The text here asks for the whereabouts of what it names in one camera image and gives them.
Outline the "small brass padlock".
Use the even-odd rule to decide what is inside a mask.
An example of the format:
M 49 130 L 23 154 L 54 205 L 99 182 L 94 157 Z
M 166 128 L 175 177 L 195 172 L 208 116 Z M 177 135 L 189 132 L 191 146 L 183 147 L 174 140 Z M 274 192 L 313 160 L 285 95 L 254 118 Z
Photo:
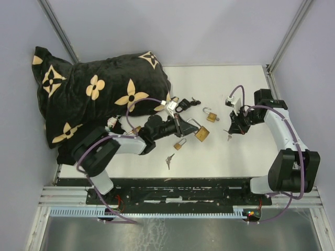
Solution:
M 211 112 L 211 108 L 209 107 L 204 107 L 203 112 L 207 114 L 207 120 L 210 122 L 216 122 L 220 120 L 215 113 Z
M 177 151 L 179 151 L 186 142 L 187 142 L 187 139 L 186 138 L 182 138 L 177 143 L 175 143 L 173 147 Z

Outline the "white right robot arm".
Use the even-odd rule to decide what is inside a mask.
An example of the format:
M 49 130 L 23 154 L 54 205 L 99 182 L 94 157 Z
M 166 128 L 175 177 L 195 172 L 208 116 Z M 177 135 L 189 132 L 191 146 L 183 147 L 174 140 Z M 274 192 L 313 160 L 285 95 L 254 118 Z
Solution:
M 247 106 L 245 98 L 230 94 L 225 105 L 232 108 L 228 134 L 245 135 L 251 126 L 265 123 L 269 128 L 278 154 L 265 176 L 254 177 L 250 186 L 240 191 L 245 204 L 253 204 L 259 194 L 284 194 L 299 200 L 313 189 L 320 164 L 318 152 L 310 151 L 298 136 L 289 117 L 285 101 L 275 99 L 269 89 L 254 92 L 254 105 Z

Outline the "large brass padlock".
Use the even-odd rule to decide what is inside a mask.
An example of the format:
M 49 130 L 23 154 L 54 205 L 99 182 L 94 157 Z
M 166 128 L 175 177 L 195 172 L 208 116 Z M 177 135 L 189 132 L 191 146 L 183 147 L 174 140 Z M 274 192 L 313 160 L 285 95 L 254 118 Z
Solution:
M 134 129 L 132 129 L 130 132 L 128 132 L 127 134 L 130 135 L 130 134 L 133 134 L 133 135 L 137 135 L 139 133 L 141 129 L 141 126 L 138 126 L 138 127 L 135 127 Z

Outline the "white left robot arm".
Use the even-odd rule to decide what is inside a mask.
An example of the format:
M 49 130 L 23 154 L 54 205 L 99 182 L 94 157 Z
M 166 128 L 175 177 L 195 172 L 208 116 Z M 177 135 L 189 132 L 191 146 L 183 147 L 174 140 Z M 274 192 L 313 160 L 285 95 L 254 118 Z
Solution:
M 177 113 L 164 121 L 159 115 L 151 115 L 136 135 L 109 134 L 103 127 L 97 127 L 77 142 L 71 155 L 78 167 L 98 190 L 98 199 L 105 204 L 116 198 L 114 184 L 106 167 L 116 154 L 146 155 L 156 147 L 156 140 L 175 135 L 178 138 L 195 134 L 200 124 L 194 119 L 184 120 Z

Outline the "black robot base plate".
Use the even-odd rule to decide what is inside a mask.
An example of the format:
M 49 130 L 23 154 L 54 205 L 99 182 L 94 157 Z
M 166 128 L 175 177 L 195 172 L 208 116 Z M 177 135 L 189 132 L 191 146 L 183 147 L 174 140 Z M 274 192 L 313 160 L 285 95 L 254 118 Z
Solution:
M 253 194 L 248 178 L 116 178 L 103 196 L 124 213 L 231 213 L 234 206 L 272 205 Z

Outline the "small padlock keys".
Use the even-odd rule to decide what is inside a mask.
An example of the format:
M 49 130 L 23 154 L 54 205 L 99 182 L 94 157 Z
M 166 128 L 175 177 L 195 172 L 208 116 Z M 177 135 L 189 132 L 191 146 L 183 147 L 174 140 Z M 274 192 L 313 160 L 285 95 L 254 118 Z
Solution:
M 173 156 L 174 156 L 174 154 L 172 154 L 171 156 L 168 156 L 167 159 L 165 160 L 168 169 L 170 169 L 170 163 L 171 163 L 171 160 L 172 160 Z

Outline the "brass padlock long shackle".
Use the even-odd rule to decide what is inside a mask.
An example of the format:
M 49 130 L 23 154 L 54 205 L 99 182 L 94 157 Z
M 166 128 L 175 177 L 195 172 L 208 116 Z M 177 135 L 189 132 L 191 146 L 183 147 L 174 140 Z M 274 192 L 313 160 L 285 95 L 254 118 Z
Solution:
M 204 142 L 205 139 L 209 136 L 210 132 L 193 118 L 189 118 L 187 122 L 194 122 L 199 127 L 198 131 L 194 134 L 199 141 Z

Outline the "black padlock keys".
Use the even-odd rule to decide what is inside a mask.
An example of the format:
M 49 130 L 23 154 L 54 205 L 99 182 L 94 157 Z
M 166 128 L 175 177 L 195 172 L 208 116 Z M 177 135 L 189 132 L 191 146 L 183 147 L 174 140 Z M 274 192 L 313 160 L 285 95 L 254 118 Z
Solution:
M 197 100 L 197 99 L 195 99 L 195 98 L 192 97 L 192 101 L 190 101 L 190 104 L 192 106 L 197 106 L 197 105 L 201 104 L 201 101 L 199 101 L 199 100 Z

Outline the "black padlock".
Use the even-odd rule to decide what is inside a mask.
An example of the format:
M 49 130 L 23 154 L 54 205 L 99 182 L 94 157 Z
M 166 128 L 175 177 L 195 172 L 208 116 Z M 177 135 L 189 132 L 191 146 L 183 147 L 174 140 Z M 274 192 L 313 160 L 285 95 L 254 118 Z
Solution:
M 177 113 L 186 111 L 191 106 L 191 103 L 187 99 L 182 99 L 175 108 Z

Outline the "small brass padlock top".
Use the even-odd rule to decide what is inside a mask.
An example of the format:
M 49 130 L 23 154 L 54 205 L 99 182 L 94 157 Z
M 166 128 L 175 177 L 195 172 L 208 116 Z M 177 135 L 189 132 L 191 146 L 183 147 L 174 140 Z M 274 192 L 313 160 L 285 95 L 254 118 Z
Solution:
M 211 112 L 211 108 L 209 107 L 204 107 L 203 112 L 207 114 L 207 120 L 210 122 L 216 122 L 220 120 L 215 113 Z

